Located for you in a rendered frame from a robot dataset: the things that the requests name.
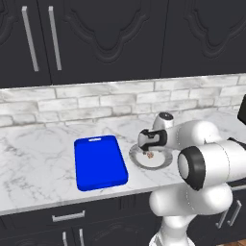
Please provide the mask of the blue tray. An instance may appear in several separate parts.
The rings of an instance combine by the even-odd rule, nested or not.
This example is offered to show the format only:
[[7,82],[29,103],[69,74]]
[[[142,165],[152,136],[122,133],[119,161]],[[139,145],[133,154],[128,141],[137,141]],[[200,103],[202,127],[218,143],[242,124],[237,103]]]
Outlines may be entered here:
[[74,141],[76,183],[81,191],[124,185],[129,174],[114,135]]

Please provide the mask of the dark drawer front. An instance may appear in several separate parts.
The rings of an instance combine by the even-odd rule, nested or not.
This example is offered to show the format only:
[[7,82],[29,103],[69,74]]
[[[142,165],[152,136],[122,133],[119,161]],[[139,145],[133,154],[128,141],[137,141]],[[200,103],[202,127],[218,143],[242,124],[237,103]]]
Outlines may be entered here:
[[[35,209],[0,216],[0,231],[34,227],[55,227],[59,225],[77,225],[113,219],[122,209],[118,198],[109,198],[71,205],[58,205],[52,208]],[[52,215],[60,216],[86,211],[84,218],[54,223]]]

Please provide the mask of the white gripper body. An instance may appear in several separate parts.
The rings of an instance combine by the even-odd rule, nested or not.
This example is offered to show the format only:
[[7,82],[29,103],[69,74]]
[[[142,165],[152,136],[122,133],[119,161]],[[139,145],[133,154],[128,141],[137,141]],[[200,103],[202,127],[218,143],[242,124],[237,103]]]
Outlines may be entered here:
[[150,147],[156,146],[159,140],[160,137],[156,132],[144,129],[138,135],[137,144],[142,151],[147,152]]

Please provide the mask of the black appliance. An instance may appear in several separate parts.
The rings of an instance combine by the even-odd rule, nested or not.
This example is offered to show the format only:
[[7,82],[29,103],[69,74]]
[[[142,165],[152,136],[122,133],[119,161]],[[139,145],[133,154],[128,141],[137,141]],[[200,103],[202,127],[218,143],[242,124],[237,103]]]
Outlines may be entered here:
[[244,125],[246,125],[246,94],[243,96],[238,114],[237,119],[242,122]]

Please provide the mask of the dark lower cupboard door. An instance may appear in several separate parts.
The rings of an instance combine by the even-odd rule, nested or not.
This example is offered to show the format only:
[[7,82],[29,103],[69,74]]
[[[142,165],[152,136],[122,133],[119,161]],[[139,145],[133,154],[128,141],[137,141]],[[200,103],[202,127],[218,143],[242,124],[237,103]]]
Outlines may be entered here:
[[62,232],[66,232],[68,246],[75,246],[70,228],[0,231],[0,246],[63,246]]
[[[246,239],[246,190],[234,191],[233,195],[233,202],[220,229],[215,226],[215,223],[220,220],[223,212],[214,215],[197,215],[191,221],[187,235],[196,246],[217,246]],[[242,207],[234,224],[230,227],[227,221],[233,216],[236,200],[241,202]]]
[[149,246],[160,227],[160,219],[151,213],[90,223],[73,227],[76,246],[81,246],[79,229],[83,229],[85,246]]

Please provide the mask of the dark upper cupboard door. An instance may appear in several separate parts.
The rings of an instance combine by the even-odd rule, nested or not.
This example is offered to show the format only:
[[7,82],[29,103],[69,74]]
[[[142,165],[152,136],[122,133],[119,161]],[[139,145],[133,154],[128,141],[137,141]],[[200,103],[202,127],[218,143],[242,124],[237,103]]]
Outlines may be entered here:
[[[33,69],[22,6],[28,7],[38,72]],[[0,88],[50,85],[37,0],[0,0]]]
[[[52,84],[156,79],[168,0],[37,0]],[[54,6],[58,71],[48,7]]]
[[246,0],[169,0],[162,78],[246,73]]

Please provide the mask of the dark cupboard door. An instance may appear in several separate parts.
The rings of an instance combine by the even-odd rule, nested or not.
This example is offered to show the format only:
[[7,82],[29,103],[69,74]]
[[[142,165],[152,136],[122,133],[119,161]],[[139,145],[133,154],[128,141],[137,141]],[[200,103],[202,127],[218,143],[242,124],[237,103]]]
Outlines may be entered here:
[[[33,69],[22,6],[28,7],[38,72]],[[0,88],[50,85],[37,0],[0,0]]]
[[149,246],[160,227],[160,219],[151,213],[90,223],[73,227],[76,246],[81,246],[79,229],[83,229],[85,246]]
[[246,0],[169,0],[162,78],[246,73]]
[[[217,246],[246,239],[246,190],[234,191],[233,195],[233,202],[220,229],[215,226],[215,223],[220,220],[223,212],[214,215],[197,215],[191,221],[187,235],[196,246]],[[242,207],[234,224],[230,227],[227,221],[233,216],[236,200],[241,202]]]
[[70,228],[0,231],[0,246],[63,246],[62,232],[66,232],[68,246],[75,246]]
[[[168,0],[37,0],[52,84],[156,79]],[[54,6],[58,71],[48,7]]]

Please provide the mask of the grey round plate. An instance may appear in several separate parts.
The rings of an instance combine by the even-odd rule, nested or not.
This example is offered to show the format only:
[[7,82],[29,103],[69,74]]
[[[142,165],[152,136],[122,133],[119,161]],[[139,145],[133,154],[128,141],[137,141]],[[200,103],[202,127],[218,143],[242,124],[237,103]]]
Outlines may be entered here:
[[169,166],[172,163],[172,152],[164,149],[163,151],[147,151],[153,152],[154,157],[148,159],[146,152],[143,152],[136,144],[129,151],[131,161],[138,167],[147,170],[157,170]]

